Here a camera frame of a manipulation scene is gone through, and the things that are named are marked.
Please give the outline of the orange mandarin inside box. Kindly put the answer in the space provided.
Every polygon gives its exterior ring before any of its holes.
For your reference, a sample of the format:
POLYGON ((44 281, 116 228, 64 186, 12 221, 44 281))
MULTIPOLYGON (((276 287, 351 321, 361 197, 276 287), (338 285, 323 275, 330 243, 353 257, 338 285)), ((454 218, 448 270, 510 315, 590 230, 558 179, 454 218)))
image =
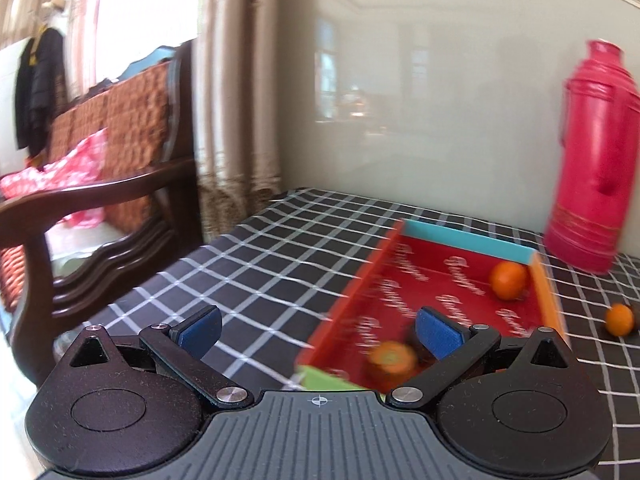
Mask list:
POLYGON ((413 375, 418 364, 416 352, 399 341, 382 341, 368 354, 369 375, 379 382, 404 382, 413 375))

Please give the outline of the beige hat on rack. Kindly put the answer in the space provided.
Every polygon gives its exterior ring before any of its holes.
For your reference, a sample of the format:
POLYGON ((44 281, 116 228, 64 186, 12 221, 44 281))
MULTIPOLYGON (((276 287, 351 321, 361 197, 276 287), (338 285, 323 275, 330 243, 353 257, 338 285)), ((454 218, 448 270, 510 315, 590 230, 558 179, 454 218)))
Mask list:
POLYGON ((67 0, 49 0, 44 2, 41 7, 43 9, 53 10, 58 13, 63 13, 66 8, 67 0))

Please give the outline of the beige curtain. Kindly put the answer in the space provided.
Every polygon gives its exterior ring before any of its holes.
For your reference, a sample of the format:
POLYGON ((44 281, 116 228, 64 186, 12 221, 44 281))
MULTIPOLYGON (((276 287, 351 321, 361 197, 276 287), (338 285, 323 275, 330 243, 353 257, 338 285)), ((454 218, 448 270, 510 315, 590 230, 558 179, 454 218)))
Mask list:
POLYGON ((194 154, 204 240, 279 193, 277 0, 201 0, 193 52, 194 154))

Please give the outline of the pink plastic bag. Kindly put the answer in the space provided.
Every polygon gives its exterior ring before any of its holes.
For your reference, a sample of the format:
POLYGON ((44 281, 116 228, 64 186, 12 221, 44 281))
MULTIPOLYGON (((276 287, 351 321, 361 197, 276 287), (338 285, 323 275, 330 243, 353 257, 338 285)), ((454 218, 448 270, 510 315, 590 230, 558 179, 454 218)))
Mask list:
POLYGON ((88 185, 99 180, 104 167, 107 128, 80 141, 67 155, 42 169, 28 167, 1 179, 4 198, 17 198, 40 191, 88 185))

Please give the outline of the orange mandarin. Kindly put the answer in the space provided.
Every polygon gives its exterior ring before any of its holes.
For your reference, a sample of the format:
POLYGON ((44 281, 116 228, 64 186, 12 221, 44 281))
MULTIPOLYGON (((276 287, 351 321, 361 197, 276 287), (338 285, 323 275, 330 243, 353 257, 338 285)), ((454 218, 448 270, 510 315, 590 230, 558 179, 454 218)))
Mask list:
POLYGON ((636 329, 634 310, 626 304, 612 304, 605 313, 605 328, 614 337, 629 336, 636 329))
POLYGON ((382 341, 368 354, 369 375, 379 382, 404 382, 413 375, 418 364, 416 352, 399 341, 382 341))
POLYGON ((518 300, 524 294, 528 281, 526 266, 513 261, 501 261, 491 270, 490 286, 503 301, 518 300))

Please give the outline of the black coat on rack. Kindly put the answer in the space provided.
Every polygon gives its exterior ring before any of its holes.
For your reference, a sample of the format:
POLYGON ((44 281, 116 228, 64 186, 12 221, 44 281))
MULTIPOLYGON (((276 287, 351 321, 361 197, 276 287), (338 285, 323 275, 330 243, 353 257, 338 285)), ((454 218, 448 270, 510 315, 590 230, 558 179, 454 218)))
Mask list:
POLYGON ((28 40, 15 78, 16 143, 30 159, 46 151, 53 119, 66 103, 64 37, 56 28, 43 25, 28 40))

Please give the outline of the red cardboard box tray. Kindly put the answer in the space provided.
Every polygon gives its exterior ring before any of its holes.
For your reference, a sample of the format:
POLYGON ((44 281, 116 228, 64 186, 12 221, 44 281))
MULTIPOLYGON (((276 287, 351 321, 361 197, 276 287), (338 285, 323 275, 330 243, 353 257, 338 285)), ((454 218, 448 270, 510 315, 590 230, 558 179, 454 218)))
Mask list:
POLYGON ((360 266, 299 353, 296 368, 308 390, 387 391, 367 372, 369 352, 382 341, 414 343, 418 311, 431 307, 465 327, 487 324, 505 337, 527 337, 541 325, 564 330, 560 304, 540 252, 414 220, 399 220, 360 266), (526 266, 518 300, 503 301, 490 274, 501 261, 526 266))

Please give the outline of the red thermos flask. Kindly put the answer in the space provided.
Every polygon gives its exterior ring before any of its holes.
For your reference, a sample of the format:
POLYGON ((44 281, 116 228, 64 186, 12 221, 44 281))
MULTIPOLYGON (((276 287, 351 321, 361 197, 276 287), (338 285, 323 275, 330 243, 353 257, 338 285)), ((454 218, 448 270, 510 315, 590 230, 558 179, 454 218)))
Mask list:
POLYGON ((562 167, 544 246, 570 266, 608 273, 639 149, 639 90, 616 44, 590 40, 588 55, 565 81, 560 143, 562 167))

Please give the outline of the black white checkered tablecloth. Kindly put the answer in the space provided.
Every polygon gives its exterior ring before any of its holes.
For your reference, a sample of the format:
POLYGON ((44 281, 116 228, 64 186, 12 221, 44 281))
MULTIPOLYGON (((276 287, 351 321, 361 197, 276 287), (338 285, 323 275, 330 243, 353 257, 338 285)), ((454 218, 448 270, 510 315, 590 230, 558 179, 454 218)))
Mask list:
MULTIPOLYGON (((96 314, 87 324, 132 335, 178 322, 213 304, 224 317, 221 340, 206 356, 253 391, 296 389, 298 352, 371 250, 399 219, 412 219, 540 249, 540 234, 504 223, 318 188, 296 188, 96 314)), ((639 261, 620 255, 597 276, 544 257, 570 345, 608 402, 613 435, 597 473, 639 474, 639 339, 608 336, 613 304, 639 302, 639 261)))

